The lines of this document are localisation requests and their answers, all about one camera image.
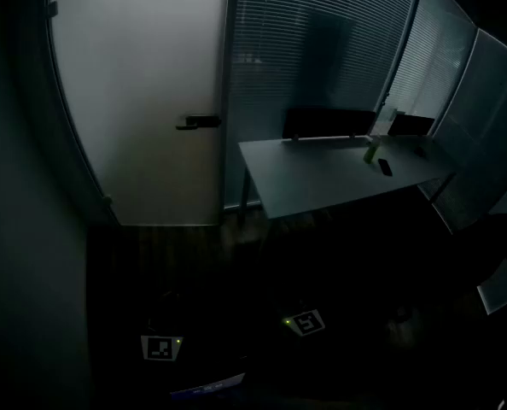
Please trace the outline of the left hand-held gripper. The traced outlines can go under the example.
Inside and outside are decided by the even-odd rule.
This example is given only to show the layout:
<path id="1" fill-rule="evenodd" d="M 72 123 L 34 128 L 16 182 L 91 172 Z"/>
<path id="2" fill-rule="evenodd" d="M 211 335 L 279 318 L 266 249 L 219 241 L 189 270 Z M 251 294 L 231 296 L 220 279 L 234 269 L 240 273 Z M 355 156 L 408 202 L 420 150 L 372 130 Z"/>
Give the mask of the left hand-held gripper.
<path id="1" fill-rule="evenodd" d="M 149 320 L 146 331 L 141 335 L 143 359 L 150 361 L 176 361 L 184 337 L 163 335 L 155 324 Z"/>

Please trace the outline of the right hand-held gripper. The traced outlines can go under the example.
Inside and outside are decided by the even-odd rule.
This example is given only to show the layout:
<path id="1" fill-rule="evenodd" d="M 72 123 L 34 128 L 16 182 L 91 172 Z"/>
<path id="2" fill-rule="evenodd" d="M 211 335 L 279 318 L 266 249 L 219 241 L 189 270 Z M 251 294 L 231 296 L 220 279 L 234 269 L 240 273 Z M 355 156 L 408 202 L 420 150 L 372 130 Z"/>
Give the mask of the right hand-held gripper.
<path id="1" fill-rule="evenodd" d="M 310 336 L 325 329 L 320 312 L 304 300 L 292 300 L 280 307 L 283 324 L 298 337 Z"/>

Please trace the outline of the black door handle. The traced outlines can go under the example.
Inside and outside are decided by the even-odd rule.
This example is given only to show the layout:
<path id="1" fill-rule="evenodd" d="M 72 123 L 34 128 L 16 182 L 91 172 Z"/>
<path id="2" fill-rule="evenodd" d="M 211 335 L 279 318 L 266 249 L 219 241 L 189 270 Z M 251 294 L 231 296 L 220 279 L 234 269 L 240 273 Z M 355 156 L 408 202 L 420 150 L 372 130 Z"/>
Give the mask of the black door handle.
<path id="1" fill-rule="evenodd" d="M 193 131 L 200 128 L 218 128 L 222 120 L 217 114 L 191 114 L 178 120 L 176 129 L 179 131 Z"/>

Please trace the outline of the grey chest-worn device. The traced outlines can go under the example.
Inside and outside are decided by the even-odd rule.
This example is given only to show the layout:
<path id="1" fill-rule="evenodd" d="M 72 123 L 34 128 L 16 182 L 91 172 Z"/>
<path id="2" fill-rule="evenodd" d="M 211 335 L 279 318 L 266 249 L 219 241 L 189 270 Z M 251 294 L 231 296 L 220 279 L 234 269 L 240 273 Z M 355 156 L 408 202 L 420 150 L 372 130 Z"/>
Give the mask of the grey chest-worn device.
<path id="1" fill-rule="evenodd" d="M 175 391 L 172 392 L 170 396 L 174 401 L 195 399 L 198 396 L 209 395 L 219 392 L 220 390 L 226 390 L 228 388 L 235 387 L 242 383 L 245 375 L 246 373 L 244 372 L 210 384 L 204 384 L 202 386 L 191 389 Z"/>

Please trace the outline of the white office desk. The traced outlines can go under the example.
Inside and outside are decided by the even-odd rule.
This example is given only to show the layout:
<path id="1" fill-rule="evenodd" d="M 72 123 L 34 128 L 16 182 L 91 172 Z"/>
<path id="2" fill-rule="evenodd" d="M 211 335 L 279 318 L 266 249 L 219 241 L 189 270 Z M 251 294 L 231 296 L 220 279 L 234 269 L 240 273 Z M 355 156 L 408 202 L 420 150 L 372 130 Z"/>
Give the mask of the white office desk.
<path id="1" fill-rule="evenodd" d="M 240 143 L 248 177 L 270 220 L 340 206 L 391 191 L 446 179 L 457 163 L 429 137 L 381 136 L 371 164 L 369 138 L 308 138 Z M 426 159 L 414 149 L 423 147 Z M 385 176 L 378 159 L 388 161 Z"/>

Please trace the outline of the green bottle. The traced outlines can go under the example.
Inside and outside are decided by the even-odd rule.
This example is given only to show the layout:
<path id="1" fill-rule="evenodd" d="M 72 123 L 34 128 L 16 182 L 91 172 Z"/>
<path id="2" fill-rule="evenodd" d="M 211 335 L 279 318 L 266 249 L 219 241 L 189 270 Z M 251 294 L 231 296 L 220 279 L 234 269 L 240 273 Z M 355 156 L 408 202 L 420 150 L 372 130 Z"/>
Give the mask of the green bottle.
<path id="1" fill-rule="evenodd" d="M 364 154 L 364 162 L 371 164 L 374 160 L 375 154 L 381 145 L 381 138 L 379 136 L 373 136 L 368 143 L 367 150 Z"/>

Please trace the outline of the dark office chair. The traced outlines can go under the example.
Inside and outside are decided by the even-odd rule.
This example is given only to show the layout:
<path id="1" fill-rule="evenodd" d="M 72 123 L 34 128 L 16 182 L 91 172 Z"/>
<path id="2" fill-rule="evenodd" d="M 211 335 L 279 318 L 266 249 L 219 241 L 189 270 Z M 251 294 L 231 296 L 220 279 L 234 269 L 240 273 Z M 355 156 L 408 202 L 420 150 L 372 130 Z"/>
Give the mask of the dark office chair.
<path id="1" fill-rule="evenodd" d="M 471 284 L 480 285 L 507 260 L 507 214 L 486 214 L 455 239 L 460 270 Z"/>

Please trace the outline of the narrow black desk divider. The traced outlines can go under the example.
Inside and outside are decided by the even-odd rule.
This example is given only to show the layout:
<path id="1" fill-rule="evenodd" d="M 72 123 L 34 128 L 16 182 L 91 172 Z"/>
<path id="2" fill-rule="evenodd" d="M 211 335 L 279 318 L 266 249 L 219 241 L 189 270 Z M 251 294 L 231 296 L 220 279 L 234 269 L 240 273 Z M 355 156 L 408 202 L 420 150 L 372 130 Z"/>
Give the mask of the narrow black desk divider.
<path id="1" fill-rule="evenodd" d="M 434 119 L 429 117 L 414 116 L 408 114 L 396 114 L 388 135 L 397 136 L 426 136 L 434 124 Z"/>

